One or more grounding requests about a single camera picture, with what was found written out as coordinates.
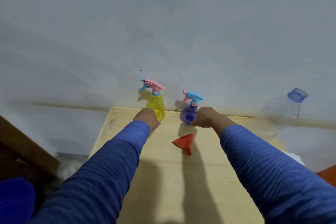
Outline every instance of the wooden table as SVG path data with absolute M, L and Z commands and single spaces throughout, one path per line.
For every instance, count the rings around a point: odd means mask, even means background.
M 139 110 L 111 108 L 90 156 L 131 122 Z M 166 111 L 162 124 L 150 134 L 118 224 L 264 223 L 216 133 L 210 128 L 182 124 L 179 115 Z M 241 125 L 249 119 L 230 118 Z M 194 142 L 192 155 L 188 156 L 171 142 L 191 133 Z M 274 138 L 270 143 L 285 150 L 279 139 Z

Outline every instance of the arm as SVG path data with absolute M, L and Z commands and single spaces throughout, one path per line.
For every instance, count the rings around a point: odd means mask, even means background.
M 142 109 L 40 208 L 32 223 L 115 223 L 151 129 L 154 111 Z
M 336 223 L 336 188 L 212 108 L 204 116 L 266 223 Z

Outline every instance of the funnel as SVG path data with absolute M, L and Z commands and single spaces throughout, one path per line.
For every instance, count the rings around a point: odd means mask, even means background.
M 191 144 L 194 140 L 194 134 L 186 135 L 183 137 L 180 137 L 179 139 L 176 139 L 172 141 L 173 144 L 175 144 L 177 147 L 186 150 L 188 155 L 191 155 Z

